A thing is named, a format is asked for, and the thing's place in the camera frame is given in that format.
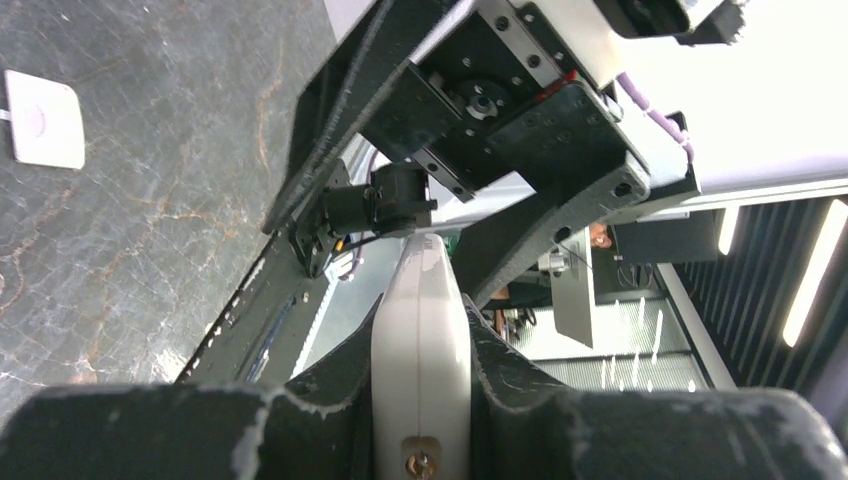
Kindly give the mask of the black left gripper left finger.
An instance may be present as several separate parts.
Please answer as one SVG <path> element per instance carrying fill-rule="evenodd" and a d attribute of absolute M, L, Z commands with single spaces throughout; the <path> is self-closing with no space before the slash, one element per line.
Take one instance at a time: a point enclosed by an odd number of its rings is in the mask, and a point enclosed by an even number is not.
<path fill-rule="evenodd" d="M 281 386 L 65 385 L 1 432 L 5 479 L 370 479 L 373 315 Z"/>

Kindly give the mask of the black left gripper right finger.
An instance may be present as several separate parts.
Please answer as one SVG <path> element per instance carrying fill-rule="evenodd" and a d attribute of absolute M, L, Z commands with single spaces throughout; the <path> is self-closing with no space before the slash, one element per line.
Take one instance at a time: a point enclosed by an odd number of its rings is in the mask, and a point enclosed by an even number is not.
<path fill-rule="evenodd" d="M 794 392 L 584 392 L 485 323 L 470 299 L 473 479 L 843 479 L 847 456 Z"/>

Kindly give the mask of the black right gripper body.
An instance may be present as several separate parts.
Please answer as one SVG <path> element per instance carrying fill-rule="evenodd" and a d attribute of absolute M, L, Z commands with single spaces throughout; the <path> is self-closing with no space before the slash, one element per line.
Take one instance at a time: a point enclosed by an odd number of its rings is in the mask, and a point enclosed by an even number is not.
<path fill-rule="evenodd" d="M 398 1 L 370 43 L 401 66 L 361 133 L 464 201 L 509 175 L 536 193 L 634 202 L 649 170 L 610 87 L 621 70 L 598 1 Z"/>

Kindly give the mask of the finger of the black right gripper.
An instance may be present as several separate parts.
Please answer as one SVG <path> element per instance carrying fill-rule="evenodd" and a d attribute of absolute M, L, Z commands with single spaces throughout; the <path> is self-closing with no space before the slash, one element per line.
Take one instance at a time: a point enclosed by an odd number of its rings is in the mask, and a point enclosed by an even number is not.
<path fill-rule="evenodd" d="M 462 230 L 452 255 L 459 290 L 486 304 L 555 244 L 649 193 L 649 173 L 632 158 L 555 181 Z"/>
<path fill-rule="evenodd" d="M 388 98 L 453 1 L 374 1 L 301 91 L 285 173 L 262 232 L 283 226 Z"/>

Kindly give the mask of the white remote control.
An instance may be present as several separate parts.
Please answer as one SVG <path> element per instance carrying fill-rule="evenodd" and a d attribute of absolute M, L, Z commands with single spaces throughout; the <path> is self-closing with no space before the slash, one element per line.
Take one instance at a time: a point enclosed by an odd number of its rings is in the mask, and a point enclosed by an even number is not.
<path fill-rule="evenodd" d="M 440 236 L 408 239 L 374 315 L 370 367 L 377 478 L 469 478 L 470 327 Z"/>

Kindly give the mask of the white battery cover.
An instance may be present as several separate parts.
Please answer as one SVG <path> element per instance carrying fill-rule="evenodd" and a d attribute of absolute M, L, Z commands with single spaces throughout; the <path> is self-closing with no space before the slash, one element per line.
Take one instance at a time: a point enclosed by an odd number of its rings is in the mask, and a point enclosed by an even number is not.
<path fill-rule="evenodd" d="M 14 159 L 22 164 L 80 170 L 85 165 L 85 135 L 79 97 L 68 85 L 4 71 Z"/>

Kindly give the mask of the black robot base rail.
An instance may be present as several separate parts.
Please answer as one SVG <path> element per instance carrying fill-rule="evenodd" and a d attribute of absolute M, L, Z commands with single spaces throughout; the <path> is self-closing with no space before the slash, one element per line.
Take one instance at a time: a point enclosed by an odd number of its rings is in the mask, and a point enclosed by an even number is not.
<path fill-rule="evenodd" d="M 353 185 L 336 161 L 271 235 L 178 382 L 286 382 L 348 257 L 428 225 L 436 206 L 415 163 L 389 163 Z"/>

